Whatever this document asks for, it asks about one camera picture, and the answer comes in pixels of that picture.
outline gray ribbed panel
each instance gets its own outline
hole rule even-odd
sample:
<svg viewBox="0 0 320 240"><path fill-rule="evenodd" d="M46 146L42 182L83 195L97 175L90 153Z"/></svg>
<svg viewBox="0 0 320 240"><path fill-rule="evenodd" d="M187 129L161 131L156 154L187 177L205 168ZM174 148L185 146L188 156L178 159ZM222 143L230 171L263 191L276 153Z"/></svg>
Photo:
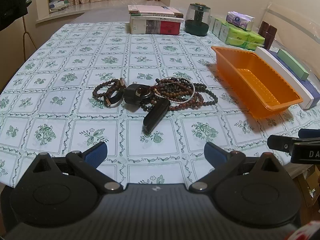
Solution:
<svg viewBox="0 0 320 240"><path fill-rule="evenodd" d="M61 228L18 225L6 240L283 240L295 228L252 229L228 221L205 195L192 194L183 184L129 184L106 195L87 218Z"/></svg>

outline stack of books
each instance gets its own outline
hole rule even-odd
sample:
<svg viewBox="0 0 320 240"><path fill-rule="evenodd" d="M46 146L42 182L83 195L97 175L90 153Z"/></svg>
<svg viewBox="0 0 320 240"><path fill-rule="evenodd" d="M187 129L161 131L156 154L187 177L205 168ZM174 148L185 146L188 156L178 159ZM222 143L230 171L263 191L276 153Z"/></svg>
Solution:
<svg viewBox="0 0 320 240"><path fill-rule="evenodd" d="M179 35L183 14L172 7L128 5L131 34Z"/></svg>

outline tablecloth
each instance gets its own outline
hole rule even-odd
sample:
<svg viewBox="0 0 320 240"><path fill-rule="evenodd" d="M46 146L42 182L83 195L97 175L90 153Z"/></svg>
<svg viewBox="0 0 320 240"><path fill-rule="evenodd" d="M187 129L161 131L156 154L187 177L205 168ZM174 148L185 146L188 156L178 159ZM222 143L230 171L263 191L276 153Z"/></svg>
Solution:
<svg viewBox="0 0 320 240"><path fill-rule="evenodd" d="M0 182L15 187L39 152L65 156L105 141L108 157L98 170L122 185L188 186L213 168L204 158L207 141L259 156L270 151L271 134L297 137L301 127L319 129L319 106L253 118L216 71L213 45L226 46L212 33L196 37L183 29L178 36L130 35L125 22L64 25L0 95ZM123 101L105 107L92 98L93 88L112 78L153 85L167 76L206 84L218 104L168 112L146 135L141 108ZM282 164L290 160L271 152Z"/></svg>

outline dark green base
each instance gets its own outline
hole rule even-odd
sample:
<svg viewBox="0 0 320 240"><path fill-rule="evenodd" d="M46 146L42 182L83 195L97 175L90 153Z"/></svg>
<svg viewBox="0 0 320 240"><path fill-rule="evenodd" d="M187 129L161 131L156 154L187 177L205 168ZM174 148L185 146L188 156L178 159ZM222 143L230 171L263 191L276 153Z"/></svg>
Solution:
<svg viewBox="0 0 320 240"><path fill-rule="evenodd" d="M198 25L194 20L186 20L184 25L186 33L196 36L206 36L209 30L209 25L203 22Z"/></svg>

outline maroon tumbler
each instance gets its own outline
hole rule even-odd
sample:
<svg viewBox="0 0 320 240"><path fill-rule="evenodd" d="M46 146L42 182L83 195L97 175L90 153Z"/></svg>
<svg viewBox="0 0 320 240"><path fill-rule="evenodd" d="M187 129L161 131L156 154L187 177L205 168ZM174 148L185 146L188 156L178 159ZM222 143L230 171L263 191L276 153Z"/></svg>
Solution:
<svg viewBox="0 0 320 240"><path fill-rule="evenodd" d="M277 32L277 28L273 27L272 25L262 21L260 25L260 29L258 34L265 38L264 41L264 49L270 49L273 40L275 39Z"/></svg>

